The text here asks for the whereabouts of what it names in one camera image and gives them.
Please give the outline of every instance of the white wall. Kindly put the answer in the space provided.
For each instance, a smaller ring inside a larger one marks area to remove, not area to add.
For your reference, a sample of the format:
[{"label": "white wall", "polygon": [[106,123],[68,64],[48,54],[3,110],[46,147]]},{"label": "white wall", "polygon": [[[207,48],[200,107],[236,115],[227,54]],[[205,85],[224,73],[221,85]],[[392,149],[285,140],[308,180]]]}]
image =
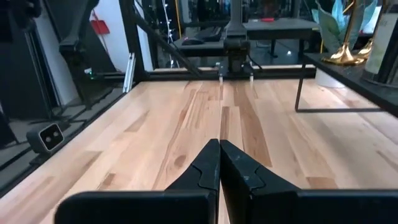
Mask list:
[{"label": "white wall", "polygon": [[54,33],[47,11],[43,7],[42,15],[36,20],[37,30],[42,42],[45,57],[53,77],[56,92],[61,105],[65,105],[78,97],[75,84],[67,63],[59,50],[59,42]]},{"label": "white wall", "polygon": [[[124,25],[119,1],[100,0],[98,5],[95,7],[95,13],[99,20],[105,21],[110,31],[109,34],[105,34],[103,35],[103,37],[106,42],[106,46],[108,47],[109,56],[111,57],[114,66],[120,71],[125,72],[129,56],[129,49],[127,46],[126,34],[124,32]],[[150,59],[148,37],[146,33],[141,29],[138,30],[138,33],[145,69],[153,70],[152,61]]]}]

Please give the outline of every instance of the gold vase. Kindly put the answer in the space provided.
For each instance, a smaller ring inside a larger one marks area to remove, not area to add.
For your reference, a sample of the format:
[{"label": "gold vase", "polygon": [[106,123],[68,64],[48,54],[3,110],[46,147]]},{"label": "gold vase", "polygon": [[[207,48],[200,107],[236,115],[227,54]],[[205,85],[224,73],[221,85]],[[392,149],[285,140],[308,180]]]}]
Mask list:
[{"label": "gold vase", "polygon": [[330,57],[325,57],[322,59],[323,62],[328,62],[328,63],[332,63],[334,65],[360,65],[362,64],[365,59],[363,58],[359,58],[357,56],[354,56],[351,54],[351,51],[349,50],[349,33],[351,32],[351,29],[353,28],[353,24],[354,24],[354,18],[355,18],[355,14],[356,11],[358,10],[356,7],[356,1],[353,1],[353,12],[351,13],[351,16],[349,17],[349,21],[348,21],[348,27],[347,27],[347,31],[346,34],[344,36],[344,41],[343,41],[343,45],[337,50],[337,53],[333,54]]},{"label": "gold vase", "polygon": [[370,55],[372,47],[373,47],[373,38],[376,35],[377,28],[379,28],[380,19],[381,19],[381,16],[382,16],[385,8],[386,8],[386,4],[387,4],[387,1],[383,0],[379,16],[377,17],[376,26],[373,31],[373,37],[370,38],[368,43],[358,52],[358,54],[356,55],[357,57],[363,58],[365,60],[367,60],[369,58],[369,55]]}]

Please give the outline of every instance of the green plant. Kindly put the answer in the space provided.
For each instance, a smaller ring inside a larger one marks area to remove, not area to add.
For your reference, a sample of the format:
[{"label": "green plant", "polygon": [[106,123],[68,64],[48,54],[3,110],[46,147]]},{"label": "green plant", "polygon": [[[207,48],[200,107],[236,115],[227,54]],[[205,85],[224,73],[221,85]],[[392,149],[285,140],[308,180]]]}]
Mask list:
[{"label": "green plant", "polygon": [[[336,0],[332,12],[326,12],[317,1],[318,9],[312,9],[312,16],[316,23],[320,25],[320,33],[323,44],[329,52],[336,52],[344,42],[344,37],[348,27],[350,16],[344,15],[344,5],[341,0]],[[352,50],[359,33],[363,27],[371,20],[377,6],[377,0],[365,7],[363,0],[355,1],[353,7],[356,8],[354,24],[349,32],[349,49]]]}]

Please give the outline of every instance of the red object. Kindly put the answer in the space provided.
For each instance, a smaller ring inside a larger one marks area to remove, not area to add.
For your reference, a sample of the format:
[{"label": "red object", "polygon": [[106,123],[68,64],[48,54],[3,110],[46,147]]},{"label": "red object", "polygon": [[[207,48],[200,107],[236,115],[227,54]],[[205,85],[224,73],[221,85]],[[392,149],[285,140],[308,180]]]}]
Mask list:
[{"label": "red object", "polygon": [[261,21],[262,22],[274,22],[275,19],[274,18],[262,18]]},{"label": "red object", "polygon": [[91,25],[94,28],[94,31],[96,34],[103,35],[103,34],[109,34],[109,28],[106,25],[105,21],[99,20],[98,16],[95,14],[95,11],[93,10],[93,16],[94,20],[90,21]]}]

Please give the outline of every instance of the wood grain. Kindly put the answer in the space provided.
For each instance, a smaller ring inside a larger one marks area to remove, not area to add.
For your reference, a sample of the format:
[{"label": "wood grain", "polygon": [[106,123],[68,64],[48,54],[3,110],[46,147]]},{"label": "wood grain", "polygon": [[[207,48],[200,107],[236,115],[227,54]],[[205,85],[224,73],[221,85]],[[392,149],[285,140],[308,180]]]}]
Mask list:
[{"label": "wood grain", "polygon": [[[227,139],[304,189],[398,188],[398,120],[297,114],[298,80],[140,83],[0,199],[0,223],[51,223],[87,190],[162,190],[211,138]],[[303,85],[300,106],[372,107],[351,90]],[[223,194],[219,223],[229,223]]]}]

